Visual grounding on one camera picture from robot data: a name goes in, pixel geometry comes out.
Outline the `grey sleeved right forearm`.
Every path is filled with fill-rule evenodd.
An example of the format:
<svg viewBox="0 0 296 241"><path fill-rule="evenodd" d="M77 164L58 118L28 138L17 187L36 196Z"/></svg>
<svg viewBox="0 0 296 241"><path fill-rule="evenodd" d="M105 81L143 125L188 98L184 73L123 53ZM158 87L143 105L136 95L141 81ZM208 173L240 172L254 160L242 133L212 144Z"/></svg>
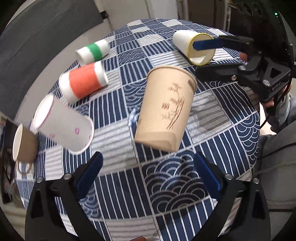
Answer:
<svg viewBox="0 0 296 241"><path fill-rule="evenodd" d="M275 133L279 133L287 126L287 118L290 112L290 98L291 95L287 94L277 105L275 115L271 116L268 120L268 123L271 125L271 130Z"/></svg>

